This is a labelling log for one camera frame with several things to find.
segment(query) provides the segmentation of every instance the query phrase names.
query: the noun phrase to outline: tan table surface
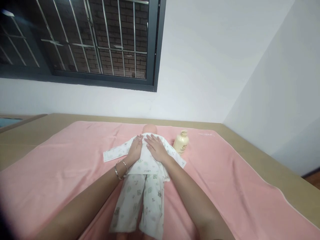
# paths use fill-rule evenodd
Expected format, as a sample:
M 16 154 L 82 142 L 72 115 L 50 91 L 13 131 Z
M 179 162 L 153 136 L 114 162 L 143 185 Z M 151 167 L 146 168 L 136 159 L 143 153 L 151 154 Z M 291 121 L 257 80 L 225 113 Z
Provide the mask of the tan table surface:
M 223 137 L 290 204 L 320 228 L 320 191 L 221 123 L 50 114 L 0 134 L 0 170 L 10 166 L 55 133 L 76 121 L 103 121 L 211 129 Z

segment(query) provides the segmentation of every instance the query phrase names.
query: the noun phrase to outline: sleeve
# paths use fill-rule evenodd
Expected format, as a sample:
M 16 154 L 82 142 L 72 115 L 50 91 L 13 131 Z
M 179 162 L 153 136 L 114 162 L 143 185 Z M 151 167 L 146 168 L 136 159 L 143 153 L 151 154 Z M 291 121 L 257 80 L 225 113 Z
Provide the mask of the sleeve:
M 177 151 L 166 141 L 164 140 L 164 147 L 167 150 L 167 153 L 173 157 L 173 159 L 180 165 L 180 167 L 184 168 L 187 164 L 185 160 L 177 153 Z
M 135 137 L 131 138 L 129 141 L 125 142 L 124 144 L 118 147 L 114 147 L 109 149 L 108 151 L 105 151 L 103 153 L 103 161 L 109 162 L 119 157 L 127 155 L 134 138 Z

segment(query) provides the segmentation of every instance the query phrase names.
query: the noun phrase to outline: bracelet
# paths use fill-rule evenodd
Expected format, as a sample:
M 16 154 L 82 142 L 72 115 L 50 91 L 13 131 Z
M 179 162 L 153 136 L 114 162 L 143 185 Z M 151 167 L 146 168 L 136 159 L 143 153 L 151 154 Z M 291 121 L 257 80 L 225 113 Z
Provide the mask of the bracelet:
M 119 177 L 118 171 L 117 171 L 117 165 L 118 165 L 118 163 L 119 163 L 120 161 L 123 162 L 123 164 L 126 166 L 126 169 L 127 169 L 126 174 L 123 175 L 122 178 Z M 119 160 L 119 161 L 114 165 L 114 171 L 116 172 L 116 175 L 118 176 L 119 180 L 122 180 L 124 177 L 128 176 L 128 167 L 127 167 L 126 163 L 125 163 L 124 161 L 122 161 L 122 160 Z
M 117 166 L 117 163 L 114 165 L 114 171 L 116 172 L 116 175 L 118 176 L 119 180 L 122 180 L 123 177 L 122 178 L 119 177 L 116 166 Z
M 126 166 L 126 169 L 127 169 L 127 172 L 123 175 L 123 177 L 127 177 L 128 176 L 128 167 L 127 167 L 126 163 L 123 160 L 119 160 L 118 163 L 120 161 L 123 162 L 123 164 Z

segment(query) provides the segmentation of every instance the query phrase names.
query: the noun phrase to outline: forearm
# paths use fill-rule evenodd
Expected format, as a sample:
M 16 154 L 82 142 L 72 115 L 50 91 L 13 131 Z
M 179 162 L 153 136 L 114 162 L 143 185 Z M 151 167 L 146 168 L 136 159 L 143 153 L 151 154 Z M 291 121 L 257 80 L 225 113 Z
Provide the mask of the forearm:
M 168 156 L 164 163 L 201 239 L 234 239 L 219 211 L 197 183 Z
M 123 159 L 129 168 L 134 161 L 126 157 Z M 120 178 L 127 168 L 120 162 L 117 172 Z M 92 219 L 101 209 L 120 180 L 114 168 L 102 175 L 88 188 L 68 203 L 60 213 L 37 235 L 36 240 L 73 240 L 77 239 Z

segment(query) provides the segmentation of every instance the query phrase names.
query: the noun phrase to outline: baby clothes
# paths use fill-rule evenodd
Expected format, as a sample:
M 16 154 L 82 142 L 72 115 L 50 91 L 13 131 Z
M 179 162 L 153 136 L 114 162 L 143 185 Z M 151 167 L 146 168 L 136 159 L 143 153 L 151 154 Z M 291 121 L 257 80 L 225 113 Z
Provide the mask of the baby clothes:
M 150 151 L 147 148 L 147 142 L 144 140 L 147 138 L 147 135 L 150 135 L 151 133 L 144 133 L 142 134 L 142 149 L 141 149 L 141 156 L 140 159 L 132 165 L 130 170 L 128 171 L 128 174 L 156 174 L 160 175 L 164 178 L 164 181 L 170 181 L 169 175 L 167 170 L 164 168 L 162 163 L 156 161 L 153 156 L 151 155 Z M 177 151 L 167 142 L 167 140 L 159 136 L 157 134 L 154 134 L 154 136 L 159 137 L 162 141 L 164 147 L 167 150 L 167 153 L 174 158 L 174 160 L 182 167 L 186 165 L 186 161 L 181 158 L 181 156 L 177 153 Z M 103 161 L 108 162 L 111 160 L 114 160 L 116 158 L 122 157 L 124 155 L 127 155 L 129 152 L 129 149 L 131 147 L 131 144 L 133 142 L 135 137 L 131 138 L 129 141 L 125 142 L 124 144 L 109 149 L 108 151 L 103 153 Z
M 146 138 L 150 133 L 142 135 L 143 138 Z M 127 155 L 134 138 L 104 152 L 104 162 Z M 164 137 L 159 136 L 159 138 L 167 153 L 184 168 L 186 161 L 181 158 Z M 123 182 L 111 221 L 110 232 L 133 232 L 136 230 L 143 194 L 143 210 L 139 229 L 145 234 L 161 240 L 164 221 L 164 182 L 169 180 L 167 170 L 152 157 L 147 148 L 147 143 L 142 140 L 140 159 L 129 169 L 128 176 Z
M 112 217 L 110 232 L 134 232 L 143 195 L 139 229 L 162 239 L 164 222 L 164 181 L 157 175 L 131 174 L 125 179 Z

